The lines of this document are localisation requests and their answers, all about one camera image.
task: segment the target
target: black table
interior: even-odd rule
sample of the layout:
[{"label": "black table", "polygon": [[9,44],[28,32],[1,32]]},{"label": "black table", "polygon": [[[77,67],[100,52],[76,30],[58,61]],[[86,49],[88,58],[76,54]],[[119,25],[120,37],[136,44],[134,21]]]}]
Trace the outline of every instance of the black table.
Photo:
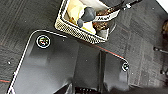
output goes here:
[{"label": "black table", "polygon": [[[50,38],[47,48],[40,48],[36,39]],[[53,94],[72,79],[74,87],[100,91],[127,90],[127,72],[122,70],[126,60],[97,45],[87,45],[50,31],[35,31],[8,90],[16,94]]]}]

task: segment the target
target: black surface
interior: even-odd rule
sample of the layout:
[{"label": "black surface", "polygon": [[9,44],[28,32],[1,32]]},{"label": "black surface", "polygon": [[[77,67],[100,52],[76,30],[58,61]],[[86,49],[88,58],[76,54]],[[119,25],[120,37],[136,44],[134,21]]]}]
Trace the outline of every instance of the black surface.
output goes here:
[{"label": "black surface", "polygon": [[[122,0],[102,1],[108,6],[115,6]],[[28,37],[33,31],[37,29],[56,31],[54,23],[61,2],[62,0],[0,1],[0,78],[2,80],[11,81]],[[160,75],[159,70],[156,69],[159,68],[158,64],[162,64],[162,59],[167,56],[161,57],[161,54],[151,52],[152,47],[149,45],[162,47],[160,31],[164,20],[167,18],[167,13],[156,0],[143,0],[129,10],[121,11],[116,18],[117,27],[110,34],[108,42],[98,44],[103,48],[126,57],[129,63],[133,65],[129,74],[129,84],[139,86],[139,81],[142,80],[146,80],[148,86],[156,86],[158,81],[163,83],[163,79],[160,76],[159,78],[158,76],[150,76],[150,80],[141,77],[143,76],[141,75],[142,65],[145,62],[142,62],[143,60],[140,61],[139,58],[144,59],[144,55],[149,56],[153,60],[150,62],[152,64],[156,62],[157,65],[150,67],[149,65],[151,64],[149,64],[146,67],[150,67],[149,69],[155,73],[154,75]],[[4,94],[8,86],[9,83],[0,82],[0,93]]]},{"label": "black surface", "polygon": [[[39,35],[47,35],[51,45],[41,49],[36,44]],[[16,94],[52,94],[73,79],[74,87],[97,90],[99,84],[100,50],[49,33],[37,32],[30,40],[24,60],[14,83]],[[123,87],[120,58],[107,53],[105,80],[108,89],[112,86]]]}]

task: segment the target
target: circular logo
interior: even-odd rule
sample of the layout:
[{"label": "circular logo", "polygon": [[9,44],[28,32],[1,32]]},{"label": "circular logo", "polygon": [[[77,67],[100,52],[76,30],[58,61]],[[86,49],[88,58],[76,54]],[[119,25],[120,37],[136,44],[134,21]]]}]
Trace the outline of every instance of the circular logo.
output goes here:
[{"label": "circular logo", "polygon": [[123,69],[123,71],[127,71],[127,70],[129,69],[128,63],[124,63],[124,64],[122,65],[122,69]]},{"label": "circular logo", "polygon": [[40,35],[36,43],[40,48],[47,48],[50,45],[50,39],[46,35]]}]

